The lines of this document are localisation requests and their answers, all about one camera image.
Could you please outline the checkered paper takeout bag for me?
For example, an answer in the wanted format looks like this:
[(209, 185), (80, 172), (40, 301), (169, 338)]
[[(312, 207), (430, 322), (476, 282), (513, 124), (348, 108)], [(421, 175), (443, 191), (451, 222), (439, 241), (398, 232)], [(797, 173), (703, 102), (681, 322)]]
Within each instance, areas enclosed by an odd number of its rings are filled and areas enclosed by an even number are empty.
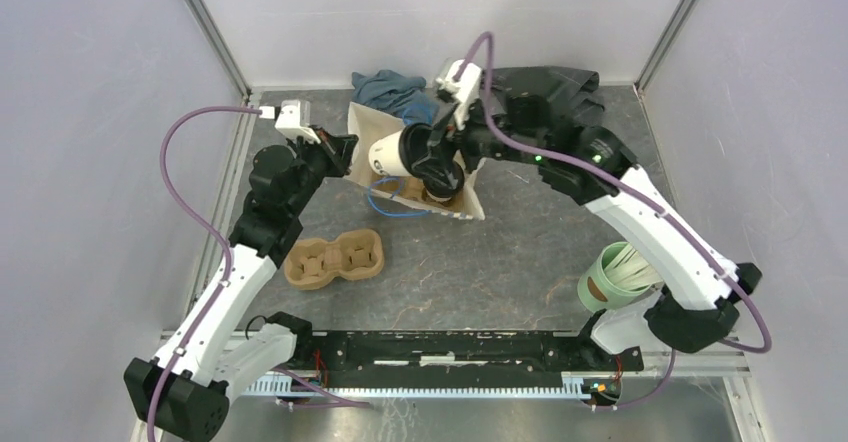
[(411, 122), (352, 102), (347, 129), (359, 138), (346, 180), (410, 208), (460, 220), (484, 220), (476, 170), (458, 148), (455, 105), (432, 123)]

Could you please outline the white paper coffee cup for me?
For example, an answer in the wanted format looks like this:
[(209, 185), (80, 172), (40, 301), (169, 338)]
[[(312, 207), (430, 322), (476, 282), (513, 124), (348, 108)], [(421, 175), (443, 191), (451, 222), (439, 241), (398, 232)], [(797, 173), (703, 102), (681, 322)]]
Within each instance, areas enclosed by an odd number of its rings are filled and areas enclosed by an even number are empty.
[(410, 176), (401, 158), (402, 133), (402, 130), (395, 131), (370, 146), (367, 162), (374, 173), (385, 177)]

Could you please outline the black coffee cup lid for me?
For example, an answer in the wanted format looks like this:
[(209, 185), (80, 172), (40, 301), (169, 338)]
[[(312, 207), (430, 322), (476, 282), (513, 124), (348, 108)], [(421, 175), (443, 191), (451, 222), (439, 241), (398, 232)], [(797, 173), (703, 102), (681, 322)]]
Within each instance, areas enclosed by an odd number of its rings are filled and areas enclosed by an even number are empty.
[(428, 145), (432, 128), (425, 123), (407, 125), (401, 135), (401, 158), (411, 176), (422, 179), (439, 169), (439, 160)]

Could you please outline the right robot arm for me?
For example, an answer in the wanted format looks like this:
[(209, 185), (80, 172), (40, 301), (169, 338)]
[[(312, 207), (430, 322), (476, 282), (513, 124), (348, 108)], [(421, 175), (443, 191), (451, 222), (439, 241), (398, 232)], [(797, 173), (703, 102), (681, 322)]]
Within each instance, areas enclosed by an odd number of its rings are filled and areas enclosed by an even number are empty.
[(575, 121), (540, 97), (518, 97), (495, 110), (495, 96), (436, 93), (440, 113), (428, 150), (459, 153), (467, 164), (508, 160), (537, 167), (544, 183), (596, 215), (656, 270), (659, 293), (609, 302), (577, 344), (580, 362), (602, 370), (618, 353), (660, 342), (693, 354), (719, 343), (764, 354), (773, 338), (751, 299), (762, 276), (710, 247), (658, 193), (647, 172), (612, 132)]

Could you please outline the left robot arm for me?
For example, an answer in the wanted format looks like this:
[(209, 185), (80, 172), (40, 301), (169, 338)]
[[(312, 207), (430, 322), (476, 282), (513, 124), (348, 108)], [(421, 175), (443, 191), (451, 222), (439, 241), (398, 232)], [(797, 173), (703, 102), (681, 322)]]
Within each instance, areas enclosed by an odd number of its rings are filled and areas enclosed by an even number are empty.
[(248, 306), (282, 267), (303, 226), (299, 217), (327, 178), (350, 172), (359, 139), (317, 129), (260, 150), (242, 213), (224, 244), (216, 278), (171, 338), (149, 360), (124, 372), (133, 408), (149, 440), (162, 430), (185, 441), (210, 441), (231, 404), (277, 365), (306, 367), (313, 341), (268, 323), (237, 348), (226, 348)]

